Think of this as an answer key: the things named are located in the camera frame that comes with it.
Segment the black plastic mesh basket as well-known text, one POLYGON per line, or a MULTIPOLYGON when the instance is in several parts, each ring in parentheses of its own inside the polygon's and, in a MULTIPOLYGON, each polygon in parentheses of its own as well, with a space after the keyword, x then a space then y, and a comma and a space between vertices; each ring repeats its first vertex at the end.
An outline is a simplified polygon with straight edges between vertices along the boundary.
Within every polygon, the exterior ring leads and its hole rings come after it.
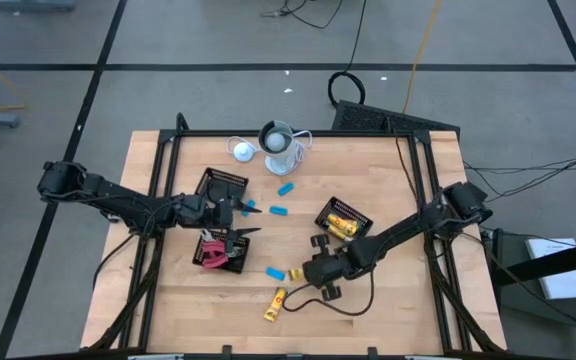
POLYGON ((226 203, 232 208, 234 198, 243 199, 249 180, 222 170, 208 167, 205 169, 195 194, 199 196, 199 208, 226 203))
MULTIPOLYGON (((356 234, 354 236, 349 236, 352 238, 352 241, 359 237, 365 236, 373 225, 373 221, 371 219, 369 219, 368 217, 366 217, 365 215, 363 215, 362 213, 360 213, 347 203, 341 201, 337 197, 331 197, 314 220, 314 224, 318 228, 326 232, 328 235, 332 235, 327 231, 327 228, 329 226, 327 216, 331 213, 336 214, 343 219, 351 219, 356 220, 358 222, 358 230, 356 234)), ((335 237, 334 235, 332 236, 337 240, 342 241, 337 237, 335 237)))
MULTIPOLYGON (((226 241, 228 240, 227 235, 225 233, 222 233, 222 232, 216 232, 216 231, 210 231, 210 232, 212 233, 213 238, 218 240, 218 241, 223 242, 225 245, 225 248, 226 248, 226 241)), ((250 240, 246 237, 241 237, 237 240, 234 240, 232 249, 236 246, 243 247, 244 248, 243 254, 232 259, 227 264, 225 264, 219 268, 213 268, 213 269, 220 269, 220 270, 240 274, 243 271, 243 268, 244 268, 244 265, 246 262, 247 253, 249 250, 249 245, 250 245, 250 240)), ((195 249, 194 257, 192 259, 192 263, 194 265, 201 266, 202 268, 204 268, 202 266, 202 260, 203 260, 203 254, 202 254, 202 240, 201 240, 201 232, 200 232, 200 237, 198 239, 198 243, 197 243, 197 246, 195 249)))

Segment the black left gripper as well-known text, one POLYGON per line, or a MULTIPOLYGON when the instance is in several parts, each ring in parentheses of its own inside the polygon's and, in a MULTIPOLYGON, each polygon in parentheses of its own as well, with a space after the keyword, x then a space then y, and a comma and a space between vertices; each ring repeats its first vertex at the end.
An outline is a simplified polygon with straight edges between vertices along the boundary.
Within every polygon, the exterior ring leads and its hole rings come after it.
POLYGON ((210 202, 202 195, 180 195, 177 198, 177 224, 183 228, 219 230, 226 235, 226 252, 231 252, 234 240, 259 231, 259 228, 233 230, 233 213, 249 211, 261 213, 261 210, 247 206, 247 202, 233 197, 221 198, 210 202))

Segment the white booklet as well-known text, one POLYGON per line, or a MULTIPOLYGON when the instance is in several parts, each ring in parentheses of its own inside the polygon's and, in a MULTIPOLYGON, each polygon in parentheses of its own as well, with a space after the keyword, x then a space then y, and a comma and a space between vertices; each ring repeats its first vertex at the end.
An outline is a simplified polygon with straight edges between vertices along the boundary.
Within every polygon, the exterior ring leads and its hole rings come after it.
MULTIPOLYGON (((574 238, 529 238, 525 241, 531 260, 576 247, 574 238)), ((547 300, 576 298, 576 270, 541 277, 539 283, 547 300)))

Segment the black aluminium table frame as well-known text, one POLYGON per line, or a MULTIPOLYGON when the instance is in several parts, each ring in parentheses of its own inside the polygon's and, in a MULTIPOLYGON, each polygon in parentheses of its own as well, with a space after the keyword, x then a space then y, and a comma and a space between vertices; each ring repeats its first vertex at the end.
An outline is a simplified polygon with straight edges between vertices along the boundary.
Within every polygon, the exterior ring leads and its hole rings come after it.
POLYGON ((193 192, 208 167, 246 177, 247 196, 261 213, 237 216, 251 233, 244 270, 232 274, 192 263, 199 234, 170 230, 154 298, 147 348, 151 352, 215 353, 231 345, 235 354, 438 354, 442 342, 422 237, 392 249, 373 276, 342 282, 331 308, 317 303, 313 288, 295 287, 275 322, 263 315, 280 282, 267 267, 287 270, 311 258, 315 217, 331 197, 355 207, 381 232, 411 215, 415 201, 408 178, 414 171, 405 140, 371 136, 317 135, 304 162, 291 175, 295 187, 277 191, 261 156, 235 161, 226 150, 234 132, 193 130, 181 141, 174 191, 193 192), (271 206, 287 216, 269 212, 271 206))

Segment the red handled pliers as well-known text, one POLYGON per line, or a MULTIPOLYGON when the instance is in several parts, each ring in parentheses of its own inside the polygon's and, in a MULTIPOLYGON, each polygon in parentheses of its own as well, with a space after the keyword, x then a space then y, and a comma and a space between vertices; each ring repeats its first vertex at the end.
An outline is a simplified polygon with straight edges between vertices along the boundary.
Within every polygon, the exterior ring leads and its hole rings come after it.
POLYGON ((234 247, 231 252, 227 252, 223 244, 205 243, 202 247, 202 266, 206 269, 221 267, 232 259, 240 256, 244 252, 243 247, 234 247))
POLYGON ((221 245, 221 244, 224 245, 223 242, 214 239, 212 236, 212 233, 210 231, 208 231, 207 229, 201 230, 201 240, 202 240, 202 247, 205 243, 217 243, 219 245, 221 245))

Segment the black perforated metal panel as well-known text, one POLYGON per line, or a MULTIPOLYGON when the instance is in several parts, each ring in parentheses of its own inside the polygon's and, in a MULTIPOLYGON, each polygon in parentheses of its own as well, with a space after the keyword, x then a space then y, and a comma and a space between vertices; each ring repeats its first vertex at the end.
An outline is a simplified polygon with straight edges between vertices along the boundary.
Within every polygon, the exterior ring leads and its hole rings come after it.
POLYGON ((452 131, 460 135, 458 126, 410 116, 398 112, 341 100, 337 104, 333 130, 416 130, 452 131))

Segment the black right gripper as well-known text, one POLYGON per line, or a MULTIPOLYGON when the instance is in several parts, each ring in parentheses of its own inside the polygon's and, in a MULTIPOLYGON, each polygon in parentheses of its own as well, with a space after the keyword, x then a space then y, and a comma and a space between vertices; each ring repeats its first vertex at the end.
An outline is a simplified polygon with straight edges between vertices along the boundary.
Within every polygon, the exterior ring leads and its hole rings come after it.
POLYGON ((304 277, 308 283, 320 289, 325 301, 332 301, 342 297, 339 286, 334 282, 345 277, 350 270, 350 262, 343 252, 331 252, 327 234, 318 234, 310 238, 313 248, 319 252, 312 259, 302 265, 304 277))

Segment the black stand beam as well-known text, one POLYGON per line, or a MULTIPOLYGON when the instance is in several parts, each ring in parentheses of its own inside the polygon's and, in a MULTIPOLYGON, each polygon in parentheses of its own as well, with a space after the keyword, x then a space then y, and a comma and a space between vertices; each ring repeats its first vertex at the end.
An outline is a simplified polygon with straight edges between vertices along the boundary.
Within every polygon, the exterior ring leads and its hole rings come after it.
POLYGON ((510 267, 498 265, 492 280, 495 285, 506 286, 573 270, 576 270, 576 247, 510 267))

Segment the white cylindrical desk device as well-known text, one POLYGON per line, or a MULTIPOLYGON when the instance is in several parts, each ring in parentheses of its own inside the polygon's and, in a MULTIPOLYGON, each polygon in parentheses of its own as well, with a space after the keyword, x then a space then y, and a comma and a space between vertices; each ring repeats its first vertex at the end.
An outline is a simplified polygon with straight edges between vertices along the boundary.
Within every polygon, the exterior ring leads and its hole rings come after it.
POLYGON ((303 134, 282 121, 270 121, 261 128, 258 141, 266 154, 265 166, 271 173, 285 176, 299 166, 304 159, 305 145, 297 137, 303 134))

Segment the white round puck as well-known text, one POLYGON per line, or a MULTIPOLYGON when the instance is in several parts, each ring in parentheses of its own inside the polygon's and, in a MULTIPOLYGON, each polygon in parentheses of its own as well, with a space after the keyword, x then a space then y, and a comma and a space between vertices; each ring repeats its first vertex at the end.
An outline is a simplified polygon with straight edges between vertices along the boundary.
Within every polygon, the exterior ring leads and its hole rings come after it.
POLYGON ((256 150, 248 143, 240 142, 233 148, 233 156, 239 162, 249 162, 253 159, 256 150))

